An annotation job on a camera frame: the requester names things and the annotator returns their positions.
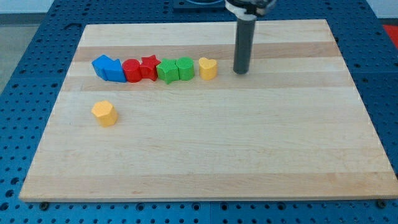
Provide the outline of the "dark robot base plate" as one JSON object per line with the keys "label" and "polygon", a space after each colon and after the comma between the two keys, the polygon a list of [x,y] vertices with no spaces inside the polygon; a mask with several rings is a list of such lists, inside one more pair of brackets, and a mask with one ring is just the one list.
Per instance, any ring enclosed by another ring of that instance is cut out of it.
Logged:
{"label": "dark robot base plate", "polygon": [[225,8],[224,0],[173,0],[174,12],[219,11]]}

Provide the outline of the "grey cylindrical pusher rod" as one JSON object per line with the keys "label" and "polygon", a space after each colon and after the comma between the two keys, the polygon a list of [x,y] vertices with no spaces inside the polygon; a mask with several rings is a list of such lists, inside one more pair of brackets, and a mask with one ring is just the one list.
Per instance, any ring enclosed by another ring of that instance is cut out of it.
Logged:
{"label": "grey cylindrical pusher rod", "polygon": [[249,71],[256,20],[237,20],[233,71],[246,74]]}

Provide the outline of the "white and grey tool mount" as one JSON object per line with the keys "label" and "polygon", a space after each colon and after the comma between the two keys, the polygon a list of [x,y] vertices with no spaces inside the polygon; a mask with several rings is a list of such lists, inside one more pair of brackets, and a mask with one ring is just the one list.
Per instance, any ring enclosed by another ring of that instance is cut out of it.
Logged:
{"label": "white and grey tool mount", "polygon": [[225,0],[225,8],[238,19],[254,21],[271,11],[277,0]]}

